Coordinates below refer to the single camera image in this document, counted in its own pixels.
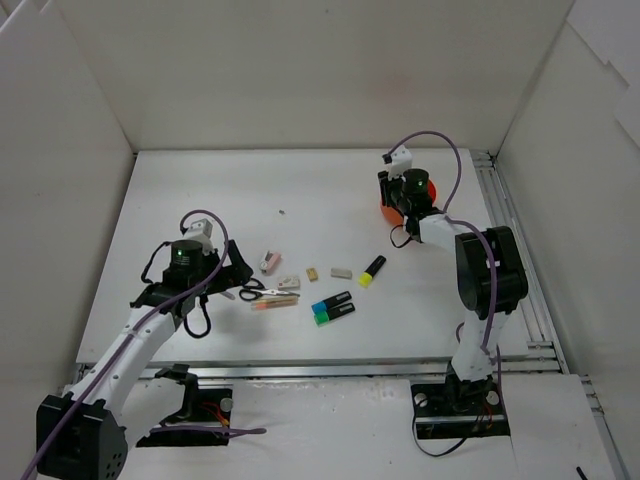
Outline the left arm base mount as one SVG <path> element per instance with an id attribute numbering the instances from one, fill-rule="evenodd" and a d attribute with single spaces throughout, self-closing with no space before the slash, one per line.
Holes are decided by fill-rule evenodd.
<path id="1" fill-rule="evenodd" d="M 171 379 L 185 387 L 181 408 L 165 417 L 159 428 L 169 426 L 209 426 L 229 428 L 233 408 L 233 389 L 230 386 L 202 386 L 198 376 L 185 364 L 174 364 L 154 374 L 153 379 Z M 137 448 L 152 447 L 218 447 L 227 446 L 229 433 L 195 430 L 161 431 L 141 438 Z"/>

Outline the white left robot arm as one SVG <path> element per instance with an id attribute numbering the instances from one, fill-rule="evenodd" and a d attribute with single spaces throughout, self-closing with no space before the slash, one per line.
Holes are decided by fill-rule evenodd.
<path id="1" fill-rule="evenodd" d="M 57 479 L 115 479 L 129 451 L 165 419 L 199 409 L 198 378 L 187 365 L 159 370 L 133 392 L 148 363 L 180 328 L 197 300 L 244 285 L 253 274 L 235 241 L 205 252 L 179 240 L 159 283 L 132 302 L 123 330 L 93 370 L 64 395 L 49 395 L 36 414 L 33 468 Z"/>

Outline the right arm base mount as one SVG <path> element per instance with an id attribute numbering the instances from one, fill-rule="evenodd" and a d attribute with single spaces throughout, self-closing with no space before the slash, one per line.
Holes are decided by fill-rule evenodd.
<path id="1" fill-rule="evenodd" d="M 453 400 L 444 383 L 411 383 L 415 431 L 419 440 L 508 437 L 511 429 L 497 384 Z"/>

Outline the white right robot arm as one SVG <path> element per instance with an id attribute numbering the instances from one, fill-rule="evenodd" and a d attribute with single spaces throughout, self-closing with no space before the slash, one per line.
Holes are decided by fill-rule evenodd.
<path id="1" fill-rule="evenodd" d="M 385 170 L 378 173 L 381 203 L 403 217 L 409 238 L 455 257 L 457 290 L 466 314 L 442 398 L 449 409 L 464 412 L 489 388 L 500 365 L 502 330 L 527 296 L 528 280 L 510 228 L 482 231 L 452 218 L 434 206 L 428 181 L 423 169 L 409 168 L 394 177 Z"/>

